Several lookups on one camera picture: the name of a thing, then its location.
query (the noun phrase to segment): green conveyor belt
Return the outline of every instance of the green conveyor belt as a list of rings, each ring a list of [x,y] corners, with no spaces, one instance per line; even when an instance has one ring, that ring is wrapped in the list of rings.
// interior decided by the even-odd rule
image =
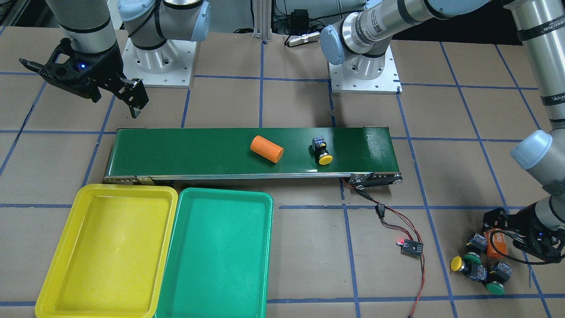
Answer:
[[[250,150],[257,135],[284,148],[277,164]],[[321,166],[314,159],[311,142],[316,136],[327,141],[334,157],[329,165]],[[105,181],[128,183],[141,176],[154,181],[349,177],[352,173],[399,174],[387,127],[120,129]]]

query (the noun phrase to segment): yellow push button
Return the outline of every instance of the yellow push button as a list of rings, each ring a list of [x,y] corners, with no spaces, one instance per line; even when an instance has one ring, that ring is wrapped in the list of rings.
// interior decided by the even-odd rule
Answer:
[[[461,256],[456,256],[451,260],[451,270],[458,272],[463,269],[464,263]]]
[[[333,157],[331,155],[327,155],[324,156],[322,158],[320,158],[320,160],[318,161],[321,165],[327,165],[328,163],[332,162]]]

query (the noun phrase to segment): label sticker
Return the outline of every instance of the label sticker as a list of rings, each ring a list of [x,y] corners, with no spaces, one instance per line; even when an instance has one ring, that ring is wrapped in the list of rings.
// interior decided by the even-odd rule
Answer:
[[[364,25],[362,26],[363,34],[373,42],[381,40],[382,38],[377,36],[386,31],[386,26],[381,18],[381,5],[365,11],[362,14],[362,19],[364,20]]]

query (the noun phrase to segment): cable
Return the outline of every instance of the cable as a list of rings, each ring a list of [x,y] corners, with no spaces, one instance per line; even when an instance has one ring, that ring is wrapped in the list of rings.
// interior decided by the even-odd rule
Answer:
[[[496,245],[494,244],[494,235],[496,233],[502,233],[508,237],[512,237],[510,233],[506,232],[506,231],[502,231],[502,230],[495,230],[492,231],[490,233],[490,237],[489,237],[489,241],[490,241],[490,246],[493,247],[493,249],[495,250],[496,253],[499,253],[500,255],[506,257],[507,259],[513,260],[513,261],[517,261],[519,263],[522,264],[526,264],[526,265],[548,265],[548,264],[555,264],[555,263],[559,263],[560,261],[562,261],[563,259],[565,259],[565,254],[559,256],[558,258],[554,259],[554,260],[550,260],[550,261],[525,261],[525,260],[520,260],[517,259],[515,257],[512,257],[508,254],[504,254],[503,252],[501,252],[499,249],[497,249]]]
[[[255,28],[255,14],[253,13],[253,0],[249,0],[249,2],[251,3],[251,21],[253,23],[253,28]]]
[[[342,15],[342,14],[350,14],[350,13],[363,12],[363,11],[365,11],[365,10],[345,11],[345,12],[340,12],[340,13],[335,13],[335,14],[330,14],[330,15],[319,16],[319,17],[317,17],[317,18],[314,18],[314,20],[325,19],[325,18],[331,18],[331,17],[333,17],[333,16],[338,16],[338,15]]]
[[[153,6],[151,13],[147,15],[147,17],[145,18],[145,20],[143,20],[139,27],[135,28],[131,33],[128,32],[128,37],[132,37],[134,34],[136,34],[137,31],[139,31],[149,21],[149,19],[151,19],[151,17],[155,14],[155,10],[158,10],[160,5],[161,0],[155,1],[155,5]]]
[[[356,189],[354,188],[352,185],[350,185],[347,181],[345,181],[345,179],[341,178],[341,181],[346,184],[349,188],[351,188],[353,191],[355,191],[355,193],[357,193],[359,196],[362,196],[363,198],[375,203],[375,204],[381,204],[379,203],[377,200],[373,199],[372,196],[370,196],[369,194],[367,194],[366,192]],[[416,227],[414,226],[414,224],[412,223],[412,221],[410,221],[410,219],[408,217],[406,217],[404,214],[394,210],[393,208],[387,207],[386,205],[384,206],[385,209],[393,212],[394,214],[396,214],[404,223],[406,223],[406,225],[412,230],[414,231],[414,233],[416,233],[416,237],[418,238],[418,242],[422,243],[422,238],[420,233],[418,232],[418,230],[416,230]],[[398,230],[398,231],[402,231],[404,232],[409,238],[410,240],[412,239],[412,236],[410,235],[410,233],[408,232],[408,230],[406,230],[404,227],[402,226],[398,226],[398,225],[392,225],[392,224],[388,224],[385,222],[384,217],[381,218],[379,216],[379,219],[381,221],[381,224],[389,229],[394,229],[394,230]],[[416,311],[416,306],[418,305],[418,302],[420,301],[420,297],[422,295],[422,291],[424,290],[424,284],[425,284],[425,257],[424,254],[421,255],[420,257],[420,271],[421,271],[421,281],[420,281],[420,289],[418,290],[418,294],[416,296],[416,300],[414,301],[414,304],[412,305],[412,309],[410,311],[410,314],[408,315],[408,318],[412,318],[414,315],[414,312]]]

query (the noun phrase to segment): blue grid line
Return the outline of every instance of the blue grid line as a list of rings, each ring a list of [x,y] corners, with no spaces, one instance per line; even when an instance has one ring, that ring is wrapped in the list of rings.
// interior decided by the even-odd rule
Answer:
[[[253,79],[260,80],[256,76],[229,76],[229,75],[195,75],[195,78],[208,78],[208,79]]]
[[[454,84],[428,84],[428,83],[401,83],[402,85],[406,85],[406,86],[430,86],[430,87],[458,87],[457,85]],[[527,91],[537,91],[538,88],[537,87],[519,87],[518,85],[516,85],[516,87],[511,87],[511,86],[482,86],[482,85],[459,85],[459,87],[465,87],[465,88],[485,88],[485,89],[521,89],[521,90],[527,90]]]
[[[544,294],[545,298],[562,299],[565,294]],[[538,294],[506,294],[496,295],[461,295],[454,296],[455,300],[487,300],[487,299],[538,299]],[[382,303],[382,302],[412,302],[415,297],[360,297],[360,303]],[[436,302],[449,300],[448,296],[422,296],[421,302]],[[311,304],[311,303],[352,303],[353,298],[274,298],[267,300],[268,304]],[[35,301],[30,302],[0,302],[0,307],[33,307]]]
[[[312,304],[312,303],[353,303],[353,298],[276,298],[268,299],[268,304]]]
[[[329,99],[330,103],[330,110],[334,110],[333,100]],[[332,117],[332,126],[336,127],[336,119],[333,113],[331,114]],[[18,130],[0,130],[0,134],[14,134],[19,132]],[[21,132],[22,134],[68,134],[68,135],[98,135],[99,131],[72,131],[72,130],[24,130]],[[105,135],[115,135],[115,131],[105,131]],[[392,140],[407,140],[407,137],[403,136],[391,136]],[[447,138],[447,137],[411,137],[412,140],[425,140],[425,141],[489,141],[493,143],[519,143],[522,139],[477,139],[477,138]]]
[[[332,82],[329,81],[328,82],[328,92],[329,92],[329,115],[332,117],[332,127],[337,127],[337,123],[336,123],[336,116],[333,114],[334,111],[334,105],[333,105],[333,98],[332,98]]]
[[[447,61],[447,65],[449,66],[449,70],[451,71],[451,75],[453,76],[453,80],[455,80],[455,85],[457,85],[457,89],[459,90],[459,95],[461,96],[461,99],[463,100],[463,105],[465,106],[465,110],[467,111],[467,114],[469,115],[469,120],[471,121],[471,124],[473,125],[473,129],[475,130],[475,134],[477,135],[477,138],[479,139],[479,144],[481,145],[481,149],[483,150],[483,154],[485,156],[486,163],[489,166],[490,174],[492,175],[492,177],[494,179],[494,183],[495,183],[496,188],[498,190],[498,194],[500,195],[500,198],[502,199],[502,204],[504,206],[507,206],[506,199],[504,198],[504,194],[502,193],[502,188],[500,187],[500,184],[498,183],[498,179],[497,179],[497,177],[494,173],[494,169],[492,167],[492,164],[490,163],[489,155],[486,152],[485,145],[484,145],[484,143],[481,139],[479,129],[477,128],[477,124],[475,123],[475,120],[473,119],[473,115],[471,114],[471,109],[469,108],[469,105],[467,104],[467,100],[465,99],[465,96],[463,94],[463,90],[461,90],[461,86],[459,85],[459,81],[457,81],[457,77],[455,76],[455,71],[453,70],[453,66],[451,65],[451,61],[449,61],[449,57],[447,56],[447,52],[445,51],[444,44],[442,42],[440,42],[440,46],[441,46],[442,52],[444,53],[445,60]]]
[[[188,113],[189,100],[190,100],[190,89],[186,91],[186,99],[184,101],[184,111],[182,112],[182,122],[180,123],[181,128],[184,128],[186,125],[186,114]]]
[[[33,72],[0,72],[0,75],[37,75],[37,76],[39,76],[38,73],[33,73]]]
[[[318,81],[322,83],[328,83],[329,79],[287,79],[287,78],[268,78],[263,76],[263,67],[261,68],[261,75],[257,76],[232,76],[232,75],[195,75],[195,78],[209,78],[209,79],[250,79],[250,80],[274,80],[274,81]]]
[[[479,134],[479,131],[478,131],[476,125],[475,125],[475,120],[473,119],[473,116],[472,116],[472,114],[471,114],[471,111],[470,111],[470,109],[469,109],[469,106],[467,105],[467,101],[465,100],[465,96],[463,95],[463,91],[461,90],[461,87],[459,86],[459,82],[457,81],[457,77],[455,76],[455,72],[453,71],[453,67],[452,67],[452,65],[451,65],[451,62],[449,61],[449,57],[447,56],[447,52],[445,51],[444,44],[443,44],[442,42],[440,42],[440,46],[441,46],[441,50],[442,50],[443,53],[444,53],[445,59],[446,59],[446,61],[447,61],[447,65],[449,66],[449,69],[450,69],[450,71],[451,71],[451,74],[452,74],[452,76],[453,76],[453,79],[455,80],[455,84],[458,86],[459,94],[461,95],[461,99],[463,100],[463,104],[465,105],[465,108],[467,109],[467,113],[469,114],[469,119],[471,120],[471,123],[473,124],[473,128],[475,129],[475,132],[476,132],[476,134],[477,134],[477,138],[481,139],[481,136],[480,136],[480,134]],[[484,144],[483,144],[482,141],[480,141],[479,143],[480,143],[480,145],[481,145],[481,148],[483,149],[483,154],[485,155],[486,163],[487,163],[488,166],[489,166],[489,169],[490,169],[490,172],[491,172],[492,177],[493,177],[493,179],[494,179],[494,182],[495,182],[495,184],[496,184],[496,186],[497,186],[497,188],[498,188],[498,192],[499,192],[499,194],[500,194],[500,198],[502,199],[502,203],[504,204],[506,210],[509,210],[508,204],[506,203],[506,198],[504,197],[504,194],[502,193],[502,189],[501,189],[500,184],[499,184],[499,182],[498,182],[498,178],[496,177],[496,173],[494,172],[494,169],[493,169],[492,164],[491,164],[491,162],[490,162],[489,155],[488,155],[487,152],[486,152],[486,148],[484,147]],[[545,301],[543,292],[542,292],[542,290],[541,290],[541,288],[540,288],[540,284],[538,283],[538,281],[537,281],[537,279],[536,279],[536,275],[535,275],[535,273],[533,272],[532,266],[531,266],[531,265],[528,265],[528,269],[530,270],[531,273],[533,273],[533,274],[532,274],[532,279],[533,279],[533,281],[534,281],[534,284],[536,285],[536,289],[537,289],[538,294],[540,295],[542,304],[544,305],[545,313],[547,314],[548,318],[551,318],[551,313],[549,312],[549,308],[547,307],[547,303],[546,303],[546,301]]]
[[[392,140],[408,140],[408,137],[391,136]],[[448,137],[410,137],[412,140],[426,141],[489,141],[492,143],[520,143],[522,139],[478,139],[478,138],[448,138]]]
[[[412,138],[410,136],[410,130],[408,129],[408,121],[406,121],[406,114],[404,112],[404,107],[402,107],[402,101],[400,101],[400,94],[399,93],[400,92],[398,92],[397,95],[396,95],[396,100],[398,102],[398,107],[400,108],[400,114],[402,116],[402,122],[404,124],[404,129],[406,131],[406,136],[408,138],[408,145],[410,147],[412,159],[414,160],[414,169],[416,170],[416,176],[418,178],[418,183],[419,183],[419,186],[420,186],[420,192],[421,192],[421,195],[422,195],[422,199],[424,200],[424,206],[425,206],[426,214],[428,215],[428,221],[429,221],[430,229],[432,230],[433,240],[436,244],[437,253],[438,253],[438,256],[440,258],[441,270],[444,274],[445,286],[447,288],[447,294],[449,296],[449,301],[451,303],[451,310],[453,311],[453,317],[458,318],[459,315],[457,314],[457,307],[455,305],[455,300],[453,298],[453,292],[451,290],[451,283],[449,282],[449,276],[447,275],[447,269],[446,269],[445,262],[444,262],[444,256],[443,256],[443,253],[441,251],[440,241],[437,237],[436,227],[433,223],[432,213],[431,213],[430,208],[428,206],[428,199],[425,195],[424,183],[422,182],[422,178],[421,178],[421,174],[420,174],[420,168],[418,167],[418,161],[416,160],[416,152],[414,151],[414,145],[412,144]]]
[[[36,302],[0,302],[0,307],[34,307]]]
[[[72,204],[0,203],[0,208],[70,209],[71,207]]]
[[[259,80],[259,128],[263,128],[263,75],[265,71],[265,44],[267,44],[267,41],[261,42],[261,73]]]
[[[518,81],[516,81],[516,78],[514,77],[514,74],[512,74],[512,71],[510,70],[510,67],[508,66],[508,64],[506,63],[506,60],[504,59],[504,56],[502,56],[502,52],[500,51],[500,48],[498,48],[498,45],[494,45],[494,47],[496,48],[496,51],[498,52],[498,55],[500,55],[500,58],[502,59],[502,63],[504,63],[504,66],[506,66],[506,70],[508,71],[508,73],[510,74],[510,77],[512,78],[512,81],[514,82],[514,85],[516,85],[518,92],[520,93],[520,96],[522,96],[522,100],[524,101],[524,104],[526,104],[526,108],[528,108],[528,111],[530,113],[530,116],[532,116],[532,119],[534,121],[534,123],[536,123],[536,127],[541,130],[540,127],[540,123],[538,123],[536,116],[533,114],[532,109],[530,108],[528,101],[526,100],[526,98],[524,97],[524,93],[522,93],[522,90],[520,89],[520,86],[518,85]]]
[[[278,81],[318,81],[321,83],[329,83],[329,79],[286,79],[286,78],[263,78],[264,80],[278,80]]]
[[[347,236],[347,250],[349,251],[349,265],[351,267],[351,283],[353,285],[353,302],[355,303],[355,313],[357,318],[361,318],[361,307],[359,305],[359,292],[357,291],[357,276],[355,275],[355,260],[353,258],[353,245],[351,243],[351,228],[349,227],[349,215],[347,206],[342,204],[344,209],[345,234]]]
[[[102,136],[104,135],[104,130],[106,129],[106,124],[108,124],[108,119],[110,118],[110,113],[112,112],[112,108],[114,107],[114,102],[116,101],[116,96],[112,96],[112,100],[110,101],[110,105],[108,106],[108,111],[106,111],[106,117],[104,117],[104,122],[102,123],[102,127],[98,132],[98,139],[96,141],[96,145],[94,146],[94,150],[92,151],[92,156],[90,157],[90,162],[88,163],[88,168],[86,168],[86,173],[84,174],[84,179],[82,180],[82,186],[86,186],[88,183],[88,178],[90,177],[90,171],[92,171],[92,166],[94,165],[94,160],[96,159],[96,154],[98,153],[98,148],[100,147],[100,142],[102,141]]]
[[[60,134],[60,135],[98,135],[99,131],[72,131],[72,130],[24,130],[22,134]]]
[[[32,115],[32,112],[35,109],[35,106],[39,102],[41,94],[43,94],[43,91],[44,91],[46,85],[47,85],[47,82],[44,81],[43,85],[41,85],[39,92],[37,93],[36,99],[33,101],[33,104],[31,106],[31,108],[29,109],[28,114],[25,116],[24,122],[23,122],[23,124],[21,124],[21,128],[18,131],[18,135],[14,139],[14,142],[12,143],[12,147],[10,147],[10,151],[8,151],[8,155],[4,159],[2,166],[0,166],[0,176],[2,176],[2,173],[4,173],[4,169],[6,168],[6,165],[8,164],[8,161],[10,160],[10,157],[12,156],[12,153],[14,152],[14,149],[16,148],[16,144],[18,143],[18,140],[20,139],[21,132],[24,130],[25,125],[28,123],[29,117]]]
[[[522,251],[522,254],[524,255],[524,259],[526,261],[529,261],[528,255],[524,251]],[[551,312],[549,311],[549,307],[547,306],[547,302],[545,301],[544,293],[541,290],[540,283],[537,281],[536,273],[530,264],[528,264],[528,270],[532,275],[533,283],[536,285],[537,293],[540,295],[541,303],[544,305],[545,313],[547,314],[548,318],[551,318]]]
[[[356,209],[374,209],[374,205],[347,205],[347,209],[356,210]],[[396,210],[423,210],[429,208],[430,210],[494,210],[499,208],[499,206],[492,205],[492,206],[481,206],[481,205],[391,205],[390,206]],[[280,210],[339,210],[342,208],[342,205],[281,205],[279,206]],[[507,207],[511,210],[521,210],[524,207]]]

